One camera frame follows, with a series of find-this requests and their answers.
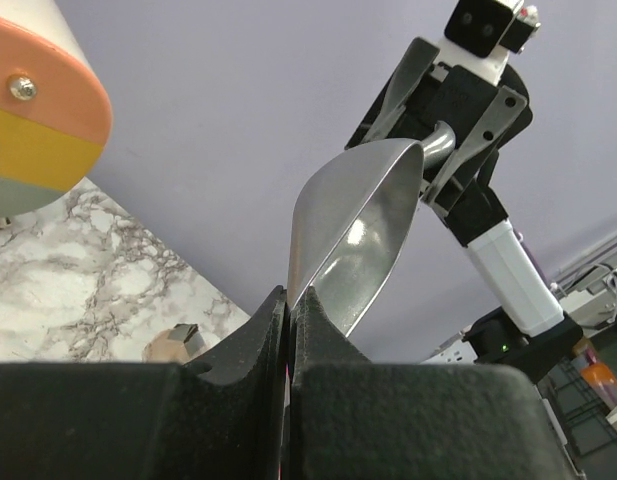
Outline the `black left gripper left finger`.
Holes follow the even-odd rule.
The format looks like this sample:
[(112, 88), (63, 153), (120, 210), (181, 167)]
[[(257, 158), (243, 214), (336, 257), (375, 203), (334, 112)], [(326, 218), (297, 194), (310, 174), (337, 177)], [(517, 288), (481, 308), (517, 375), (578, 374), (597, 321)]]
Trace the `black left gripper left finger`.
[(286, 293), (187, 364), (0, 363), (0, 479), (274, 479)]

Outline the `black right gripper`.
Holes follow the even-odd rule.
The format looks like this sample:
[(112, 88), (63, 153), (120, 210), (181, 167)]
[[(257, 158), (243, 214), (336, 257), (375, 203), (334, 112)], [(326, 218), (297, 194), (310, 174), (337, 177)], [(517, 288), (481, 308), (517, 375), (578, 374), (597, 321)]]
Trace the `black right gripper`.
[(416, 37), (345, 145), (386, 138), (422, 140), (444, 123), (455, 147), (425, 168), (422, 200), (439, 215), (505, 215), (489, 186), (499, 149), (532, 122), (527, 90), (507, 66), (493, 86), (461, 66), (435, 66), (440, 49)]

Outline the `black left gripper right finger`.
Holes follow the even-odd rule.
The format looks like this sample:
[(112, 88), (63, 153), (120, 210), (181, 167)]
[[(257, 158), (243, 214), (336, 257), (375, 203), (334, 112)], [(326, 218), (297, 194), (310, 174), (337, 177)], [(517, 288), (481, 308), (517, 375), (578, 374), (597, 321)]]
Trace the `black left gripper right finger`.
[(571, 479), (529, 379), (499, 365), (376, 364), (314, 290), (292, 312), (291, 479)]

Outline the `peach cat litter bag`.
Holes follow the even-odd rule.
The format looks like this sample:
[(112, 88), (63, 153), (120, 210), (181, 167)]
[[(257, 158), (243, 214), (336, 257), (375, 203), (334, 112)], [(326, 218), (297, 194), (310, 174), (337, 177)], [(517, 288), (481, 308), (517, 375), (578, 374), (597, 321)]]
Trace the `peach cat litter bag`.
[(208, 350), (197, 324), (176, 324), (160, 332), (142, 352), (145, 362), (185, 364)]

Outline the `silver metal litter scoop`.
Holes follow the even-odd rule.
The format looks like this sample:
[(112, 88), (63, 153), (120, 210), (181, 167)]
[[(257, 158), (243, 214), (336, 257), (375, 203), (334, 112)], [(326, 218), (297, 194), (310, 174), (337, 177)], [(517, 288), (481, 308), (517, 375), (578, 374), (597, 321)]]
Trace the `silver metal litter scoop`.
[(314, 289), (328, 319), (351, 334), (401, 254), (425, 169), (447, 160), (455, 142), (440, 122), (423, 140), (389, 138), (348, 149), (309, 178), (292, 218), (291, 308)]

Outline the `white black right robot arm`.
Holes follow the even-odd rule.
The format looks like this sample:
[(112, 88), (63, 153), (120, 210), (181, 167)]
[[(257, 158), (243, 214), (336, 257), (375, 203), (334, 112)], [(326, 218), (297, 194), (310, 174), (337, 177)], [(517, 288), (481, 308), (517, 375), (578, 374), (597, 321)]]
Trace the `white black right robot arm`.
[(533, 120), (516, 71), (489, 79), (450, 65), (416, 38), (348, 141), (425, 144), (421, 201), (463, 247), (500, 305), (427, 358), (429, 364), (503, 364), (538, 382), (581, 339), (581, 327), (542, 279), (490, 186), (501, 148)]

